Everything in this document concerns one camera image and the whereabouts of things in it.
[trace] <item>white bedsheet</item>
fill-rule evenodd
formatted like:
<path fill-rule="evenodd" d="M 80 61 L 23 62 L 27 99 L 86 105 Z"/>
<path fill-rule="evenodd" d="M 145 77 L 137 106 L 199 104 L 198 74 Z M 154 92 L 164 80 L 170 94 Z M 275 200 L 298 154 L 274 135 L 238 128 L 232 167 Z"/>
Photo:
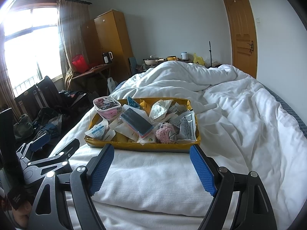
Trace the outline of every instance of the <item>white bedsheet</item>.
<path fill-rule="evenodd" d="M 286 229 L 307 198 L 307 139 L 297 121 L 251 76 L 223 65 L 205 69 L 165 62 L 130 78 L 112 96 L 188 98 L 198 119 L 201 148 L 232 172 L 257 171 L 269 195 L 278 229 Z M 85 165 L 100 149 L 88 147 L 84 132 L 95 111 L 59 142 L 80 149 L 72 168 Z M 212 197 L 205 192 L 188 154 L 115 150 L 99 192 L 92 197 L 107 229 L 197 229 Z M 225 229 L 232 222 L 234 194 Z M 68 199 L 75 229 L 80 229 Z"/>

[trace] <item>blue rubber pad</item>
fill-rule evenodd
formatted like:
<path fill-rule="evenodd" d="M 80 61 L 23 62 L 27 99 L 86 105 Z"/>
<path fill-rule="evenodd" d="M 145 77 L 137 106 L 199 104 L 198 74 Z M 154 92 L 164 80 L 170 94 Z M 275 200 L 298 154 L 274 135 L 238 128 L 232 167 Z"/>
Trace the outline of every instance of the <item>blue rubber pad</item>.
<path fill-rule="evenodd" d="M 217 188 L 214 184 L 214 176 L 194 145 L 190 148 L 190 159 L 204 189 L 212 196 L 215 196 Z"/>
<path fill-rule="evenodd" d="M 99 191 L 101 185 L 109 171 L 111 163 L 114 158 L 114 147 L 109 146 L 108 150 L 104 153 L 102 158 L 99 160 L 93 174 L 92 174 L 92 185 L 90 186 L 89 195 L 93 196 L 95 192 Z"/>
<path fill-rule="evenodd" d="M 38 151 L 41 147 L 43 147 L 45 144 L 47 144 L 50 141 L 50 135 L 44 134 L 38 139 L 36 139 L 34 142 L 30 145 L 30 150 L 32 152 Z"/>

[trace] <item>cooking pot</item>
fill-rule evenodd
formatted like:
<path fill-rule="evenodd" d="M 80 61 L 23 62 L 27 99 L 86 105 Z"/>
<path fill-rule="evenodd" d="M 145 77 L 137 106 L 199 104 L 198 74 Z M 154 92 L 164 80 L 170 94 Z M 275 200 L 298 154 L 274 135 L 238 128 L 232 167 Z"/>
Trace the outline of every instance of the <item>cooking pot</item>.
<path fill-rule="evenodd" d="M 153 58 L 154 55 L 151 55 L 149 59 L 143 59 L 146 65 L 156 65 L 159 61 L 164 61 L 162 58 Z"/>
<path fill-rule="evenodd" d="M 177 58 L 176 56 L 168 56 L 168 57 L 166 57 L 166 59 L 167 59 L 168 61 L 178 60 L 178 58 Z"/>

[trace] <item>pink fluffy keychain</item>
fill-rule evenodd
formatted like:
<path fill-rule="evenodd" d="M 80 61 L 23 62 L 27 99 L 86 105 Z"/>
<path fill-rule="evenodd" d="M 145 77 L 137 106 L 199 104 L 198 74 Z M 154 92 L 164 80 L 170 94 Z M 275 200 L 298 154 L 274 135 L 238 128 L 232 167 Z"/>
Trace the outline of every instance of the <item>pink fluffy keychain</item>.
<path fill-rule="evenodd" d="M 164 123 L 156 131 L 156 137 L 162 144 L 174 144 L 177 139 L 174 126 L 170 123 Z"/>

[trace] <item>blue cloth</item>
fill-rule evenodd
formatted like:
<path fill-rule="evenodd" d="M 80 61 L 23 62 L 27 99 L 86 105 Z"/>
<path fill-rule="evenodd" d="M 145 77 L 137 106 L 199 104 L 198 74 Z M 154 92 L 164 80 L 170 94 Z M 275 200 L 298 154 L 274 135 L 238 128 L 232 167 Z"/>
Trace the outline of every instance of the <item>blue cloth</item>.
<path fill-rule="evenodd" d="M 127 97 L 128 100 L 128 105 L 136 108 L 136 109 L 141 109 L 141 106 L 139 103 L 137 103 L 133 98 L 131 98 L 130 96 Z"/>

